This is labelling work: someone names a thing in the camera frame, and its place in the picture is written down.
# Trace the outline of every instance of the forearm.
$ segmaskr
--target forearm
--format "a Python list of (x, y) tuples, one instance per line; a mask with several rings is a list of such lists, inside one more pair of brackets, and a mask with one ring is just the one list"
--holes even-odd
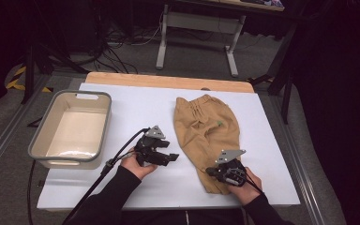
[(277, 211), (268, 203), (268, 200), (264, 195), (260, 195), (243, 207), (256, 225), (292, 225), (291, 222), (284, 221), (279, 216)]
[(137, 176), (119, 166), (107, 186), (99, 194), (87, 198), (66, 224), (118, 224), (122, 207), (140, 183)]

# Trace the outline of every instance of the hand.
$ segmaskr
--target hand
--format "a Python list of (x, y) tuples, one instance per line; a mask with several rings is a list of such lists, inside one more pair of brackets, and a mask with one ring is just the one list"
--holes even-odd
[[(262, 180), (257, 177), (248, 167), (245, 168), (247, 170), (247, 174), (252, 178), (253, 182), (256, 184), (259, 189), (262, 189)], [(233, 193), (242, 205), (249, 204), (254, 199), (256, 199), (261, 193), (255, 187), (246, 182), (241, 187), (236, 187), (232, 185), (228, 185), (228, 189), (231, 193)]]
[(122, 159), (121, 166), (125, 167), (130, 172), (135, 174), (140, 180), (143, 180), (143, 178), (146, 175), (152, 173), (158, 167), (157, 165), (154, 164), (148, 165), (146, 167), (140, 166), (136, 160), (136, 154), (132, 154), (130, 157)]

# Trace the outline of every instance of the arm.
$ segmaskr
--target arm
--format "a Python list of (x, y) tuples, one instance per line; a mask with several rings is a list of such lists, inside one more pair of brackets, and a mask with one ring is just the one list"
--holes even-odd
[[(257, 177), (248, 167), (248, 181), (254, 182), (259, 189), (262, 189), (262, 180)], [(291, 225), (291, 222), (284, 221), (277, 211), (269, 204), (264, 194), (261, 194), (255, 187), (245, 183), (242, 187), (228, 186), (243, 205), (245, 211), (253, 219), (256, 225)]]
[(122, 159), (116, 175), (99, 194), (86, 199), (67, 224), (119, 224), (121, 210), (133, 190), (156, 165), (141, 167), (136, 156)]

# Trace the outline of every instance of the crumpled tan garment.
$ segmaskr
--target crumpled tan garment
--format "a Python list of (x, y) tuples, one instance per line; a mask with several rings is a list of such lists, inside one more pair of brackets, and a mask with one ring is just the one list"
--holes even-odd
[(191, 101), (178, 97), (174, 130), (206, 191), (229, 194), (226, 184), (205, 172), (208, 167), (216, 167), (222, 149), (239, 149), (238, 121), (228, 105), (209, 95)]

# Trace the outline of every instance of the white tabletop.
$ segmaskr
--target white tabletop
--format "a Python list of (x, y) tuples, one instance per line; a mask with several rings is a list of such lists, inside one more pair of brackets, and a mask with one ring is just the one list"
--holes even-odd
[[(177, 97), (187, 100), (204, 94), (221, 99), (235, 114), (240, 126), (240, 146), (247, 152), (242, 163), (262, 179), (263, 191), (271, 204), (299, 204), (288, 168), (265, 116), (257, 94), (199, 91), (171, 88), (132, 87), (83, 83), (82, 90), (102, 91), (112, 97), (112, 116), (102, 148), (102, 162), (95, 170), (50, 169), (37, 208), (62, 210), (73, 208), (98, 179), (104, 163), (140, 129), (158, 125), (170, 142), (164, 154), (179, 154), (175, 162), (160, 166), (146, 176), (131, 194), (124, 209), (173, 209), (234, 207), (239, 202), (231, 195), (205, 192), (195, 168), (181, 150), (173, 127)], [(114, 176), (117, 165), (93, 193), (99, 193)]]

